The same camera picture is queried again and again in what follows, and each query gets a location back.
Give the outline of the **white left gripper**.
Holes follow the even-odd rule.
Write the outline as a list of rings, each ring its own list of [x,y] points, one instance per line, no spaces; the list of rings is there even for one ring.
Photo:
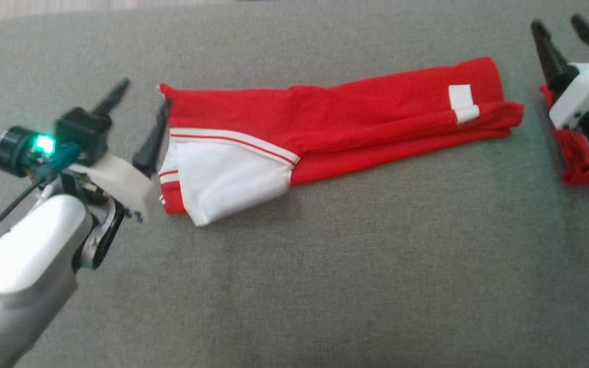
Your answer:
[[[124,78],[95,105],[92,113],[109,115],[125,96]],[[61,172],[43,168],[60,146],[55,135],[12,127],[0,139],[0,170],[31,178],[36,192],[30,211],[0,237],[0,270],[47,270],[60,257],[74,269],[101,265],[124,217],[149,219],[151,178],[168,130],[171,99],[156,114],[154,128],[127,162],[106,153],[93,166],[78,163]]]

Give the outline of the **red white number 23 jersey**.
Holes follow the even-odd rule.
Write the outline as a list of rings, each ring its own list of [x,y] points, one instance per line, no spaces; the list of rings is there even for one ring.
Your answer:
[[[293,186],[507,137],[525,112],[489,57],[336,86],[159,91],[171,103],[161,203],[196,226]]]

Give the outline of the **large grey sofa seat cushion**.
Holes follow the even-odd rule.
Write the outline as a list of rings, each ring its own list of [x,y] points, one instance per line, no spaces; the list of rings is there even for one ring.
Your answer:
[[[530,32],[569,60],[588,0],[240,2],[0,23],[0,134],[131,80],[131,157],[177,88],[333,86],[480,56],[524,121],[196,228],[156,208],[16,368],[589,368],[589,188],[559,178]],[[0,211],[28,182],[0,172]]]

